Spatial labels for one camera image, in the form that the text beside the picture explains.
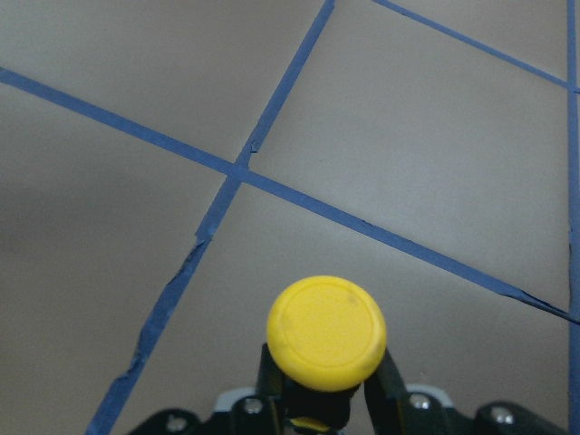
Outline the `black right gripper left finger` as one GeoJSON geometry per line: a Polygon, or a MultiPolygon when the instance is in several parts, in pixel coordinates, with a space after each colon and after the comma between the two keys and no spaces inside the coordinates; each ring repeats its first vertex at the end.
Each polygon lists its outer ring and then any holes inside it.
{"type": "Polygon", "coordinates": [[[260,405],[256,414],[259,434],[284,433],[287,414],[285,384],[285,375],[264,343],[261,347],[254,395],[260,405]]]}

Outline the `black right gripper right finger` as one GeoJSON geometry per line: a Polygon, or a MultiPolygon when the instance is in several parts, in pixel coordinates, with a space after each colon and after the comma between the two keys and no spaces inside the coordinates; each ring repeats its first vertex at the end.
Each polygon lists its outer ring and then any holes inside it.
{"type": "Polygon", "coordinates": [[[400,401],[407,396],[407,389],[388,349],[363,383],[363,391],[373,433],[402,434],[400,401]]]}

